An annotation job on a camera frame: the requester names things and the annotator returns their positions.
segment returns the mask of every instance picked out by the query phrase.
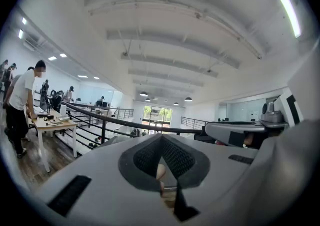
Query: floor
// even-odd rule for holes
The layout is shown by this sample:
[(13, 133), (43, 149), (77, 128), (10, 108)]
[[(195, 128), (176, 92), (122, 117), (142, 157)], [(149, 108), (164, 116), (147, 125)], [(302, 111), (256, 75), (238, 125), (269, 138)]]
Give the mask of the floor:
[(6, 126), (6, 112), (0, 108), (0, 149), (6, 167), (14, 180), (35, 192), (54, 173), (63, 169), (75, 160), (73, 151), (63, 144), (58, 138), (43, 134), (43, 145), (50, 172), (47, 173), (41, 161), (38, 137), (35, 129), (28, 133), (30, 141), (22, 140), (22, 146), (27, 149), (27, 154), (18, 159), (12, 144), (4, 134)]

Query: wooden table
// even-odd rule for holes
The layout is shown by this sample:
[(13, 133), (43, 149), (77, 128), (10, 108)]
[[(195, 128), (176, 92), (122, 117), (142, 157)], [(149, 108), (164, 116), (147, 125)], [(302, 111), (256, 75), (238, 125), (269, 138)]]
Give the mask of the wooden table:
[(47, 172), (50, 172), (50, 169), (49, 169), (49, 164), (47, 161), (47, 156), (45, 153), (44, 142), (42, 139), (43, 132), (51, 132), (51, 137), (52, 137), (53, 131), (72, 128), (72, 130), (73, 130), (73, 134), (72, 134), (73, 155), (74, 155), (74, 157), (77, 157), (77, 146), (76, 146), (77, 141), (76, 141), (76, 132), (75, 132), (75, 130), (77, 128), (77, 123), (74, 123), (71, 120), (69, 120), (69, 121), (61, 122), (62, 124), (54, 125), (54, 123), (60, 122), (60, 120), (57, 119), (57, 117), (60, 117), (61, 115), (53, 109), (51, 109), (50, 115), (53, 115), (54, 119), (45, 121), (45, 117), (41, 117), (41, 118), (38, 117), (37, 119), (32, 120), (36, 129), (38, 130), (38, 140), (39, 140), (39, 146), (40, 146), (40, 151), (41, 151), (41, 160), (44, 163), (44, 167)]

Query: white ceiling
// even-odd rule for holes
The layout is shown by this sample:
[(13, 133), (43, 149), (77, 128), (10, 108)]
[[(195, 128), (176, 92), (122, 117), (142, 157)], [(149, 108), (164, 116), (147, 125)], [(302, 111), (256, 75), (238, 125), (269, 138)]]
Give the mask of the white ceiling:
[[(18, 34), (20, 29), (23, 30), (23, 36), (20, 40), (23, 42), (24, 46), (29, 50), (33, 51), (36, 55), (40, 56), (45, 60), (46, 64), (50, 64), (56, 69), (62, 71), (65, 74), (77, 79), (78, 81), (94, 81), (101, 83), (100, 80), (94, 79), (94, 76), (87, 69), (85, 69), (76, 60), (72, 59), (70, 56), (62, 58), (61, 53), (65, 53), (56, 44), (54, 44), (50, 39), (48, 39), (42, 32), (30, 21), (27, 17), (27, 24), (22, 23), (22, 18), (26, 17), (19, 8), (14, 9), (8, 19), (7, 26), (11, 34), (16, 35), (18, 39)], [(50, 61), (48, 58), (55, 56), (56, 60)], [(79, 78), (78, 75), (85, 75), (88, 78)]]
[(299, 59), (317, 28), (305, 2), (291, 1), (298, 39), (280, 0), (73, 0), (106, 47), (97, 65), (115, 59), (137, 90), (177, 99)]

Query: black handrail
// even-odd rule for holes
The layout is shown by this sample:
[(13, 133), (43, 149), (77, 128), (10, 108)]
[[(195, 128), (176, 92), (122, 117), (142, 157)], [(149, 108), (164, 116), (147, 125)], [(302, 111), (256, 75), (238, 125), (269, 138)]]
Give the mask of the black handrail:
[(78, 106), (77, 107), (77, 106), (74, 106), (74, 104), (67, 103), (67, 102), (64, 102), (64, 101), (62, 101), (61, 103), (63, 105), (66, 105), (69, 108), (72, 108), (72, 109), (74, 109), (74, 110), (76, 110), (78, 112), (81, 112), (82, 114), (85, 114), (85, 115), (88, 115), (88, 116), (91, 116), (91, 117), (94, 117), (94, 118), (97, 118), (97, 119), (101, 119), (101, 120), (104, 120), (106, 122), (111, 122), (111, 123), (123, 125), (123, 126), (128, 126), (128, 127), (138, 128), (138, 129), (146, 129), (146, 130), (174, 132), (174, 133), (178, 133), (178, 134), (180, 134), (180, 133), (201, 133), (201, 130), (195, 130), (195, 129), (166, 128), (166, 127), (157, 127), (157, 126), (150, 126), (150, 125), (143, 125), (143, 124), (138, 124), (138, 123), (127, 122), (127, 121), (118, 120), (118, 119), (115, 119), (115, 118), (112, 118), (112, 117), (106, 117), (106, 116), (98, 115), (98, 114), (86, 111), (84, 109), (78, 108), (78, 107), (89, 107), (88, 105), (77, 104), (77, 106)]

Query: glass wall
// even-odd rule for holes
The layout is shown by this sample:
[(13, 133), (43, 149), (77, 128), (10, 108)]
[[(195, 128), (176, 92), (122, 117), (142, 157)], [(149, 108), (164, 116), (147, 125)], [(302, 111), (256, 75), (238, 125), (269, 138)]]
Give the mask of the glass wall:
[[(172, 109), (170, 108), (161, 108), (161, 107), (153, 107), (153, 106), (145, 105), (144, 111), (143, 111), (143, 117), (142, 117), (142, 124), (170, 128), (171, 117), (172, 117)], [(154, 134), (154, 133), (168, 133), (168, 132), (146, 130), (146, 133)]]

